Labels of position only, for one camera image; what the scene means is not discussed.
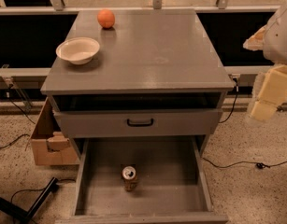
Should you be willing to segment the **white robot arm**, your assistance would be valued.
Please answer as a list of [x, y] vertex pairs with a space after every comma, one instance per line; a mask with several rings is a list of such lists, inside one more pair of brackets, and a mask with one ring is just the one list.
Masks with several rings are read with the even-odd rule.
[[249, 123], [264, 123], [287, 100], [287, 0], [265, 26], [243, 43], [243, 48], [261, 50], [274, 64], [255, 78], [247, 109]]

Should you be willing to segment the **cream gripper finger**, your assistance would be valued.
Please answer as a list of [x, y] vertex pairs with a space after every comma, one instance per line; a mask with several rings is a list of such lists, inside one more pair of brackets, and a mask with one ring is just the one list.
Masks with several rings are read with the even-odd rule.
[[287, 100], [287, 65], [276, 64], [254, 81], [249, 118], [267, 121]]
[[243, 43], [243, 48], [256, 51], [262, 50], [264, 45], [265, 26], [261, 27], [256, 33]]

